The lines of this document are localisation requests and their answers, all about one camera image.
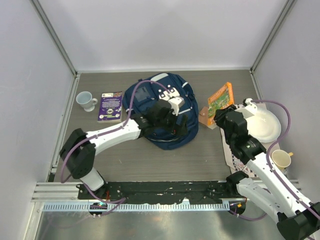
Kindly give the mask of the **navy blue student backpack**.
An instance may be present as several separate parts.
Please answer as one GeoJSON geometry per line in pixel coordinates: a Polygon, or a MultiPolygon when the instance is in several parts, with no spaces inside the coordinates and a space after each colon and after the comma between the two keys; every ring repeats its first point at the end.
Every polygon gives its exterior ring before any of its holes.
{"type": "Polygon", "coordinates": [[[174,150],[180,148],[192,141],[199,131],[199,108],[190,84],[180,75],[174,73],[159,73],[151,76],[148,80],[151,82],[142,83],[135,93],[133,93],[136,83],[130,86],[124,93],[122,105],[125,111],[131,110],[131,114],[145,113],[156,104],[163,95],[163,88],[156,84],[159,82],[171,92],[177,90],[179,96],[184,99],[184,104],[179,108],[177,124],[182,124],[183,117],[187,117],[187,133],[179,136],[177,130],[165,130],[158,128],[147,135],[146,138],[163,150],[174,150]]]}

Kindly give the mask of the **purple paperback book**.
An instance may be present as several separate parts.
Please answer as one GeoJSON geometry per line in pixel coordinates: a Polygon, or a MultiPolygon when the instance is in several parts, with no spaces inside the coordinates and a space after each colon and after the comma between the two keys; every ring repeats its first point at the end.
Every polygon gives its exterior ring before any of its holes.
{"type": "Polygon", "coordinates": [[[98,111],[98,123],[121,122],[123,92],[103,92],[98,111]]]}

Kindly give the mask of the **orange paperback book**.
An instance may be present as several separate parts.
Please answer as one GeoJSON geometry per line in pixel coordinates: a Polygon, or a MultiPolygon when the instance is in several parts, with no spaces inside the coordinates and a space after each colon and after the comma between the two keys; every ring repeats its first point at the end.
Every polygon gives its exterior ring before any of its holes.
{"type": "Polygon", "coordinates": [[[217,125],[214,121],[217,110],[222,110],[235,103],[233,87],[226,82],[217,92],[208,98],[207,126],[214,129],[217,125]]]}

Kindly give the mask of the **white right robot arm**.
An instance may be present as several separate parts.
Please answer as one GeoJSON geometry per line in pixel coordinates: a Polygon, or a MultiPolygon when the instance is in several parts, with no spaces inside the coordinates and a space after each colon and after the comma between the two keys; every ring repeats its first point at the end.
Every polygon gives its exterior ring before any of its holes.
{"type": "Polygon", "coordinates": [[[266,148],[247,130],[247,121],[234,105],[216,111],[214,121],[224,131],[232,154],[265,184],[263,189],[238,171],[227,177],[226,193],[250,199],[276,223],[286,240],[304,240],[320,229],[320,204],[305,197],[270,160],[266,148]]]}

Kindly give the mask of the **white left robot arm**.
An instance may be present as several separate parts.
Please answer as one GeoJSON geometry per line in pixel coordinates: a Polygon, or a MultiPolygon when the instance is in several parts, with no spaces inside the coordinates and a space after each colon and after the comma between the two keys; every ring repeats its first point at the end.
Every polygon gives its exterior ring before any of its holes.
{"type": "Polygon", "coordinates": [[[136,113],[126,121],[92,132],[74,130],[60,150],[62,166],[68,168],[74,179],[82,181],[84,188],[95,199],[102,201],[108,185],[93,167],[95,156],[120,143],[151,135],[162,129],[175,135],[187,134],[187,116],[177,124],[180,107],[185,101],[176,96],[169,100],[158,100],[145,113],[136,113]]]}

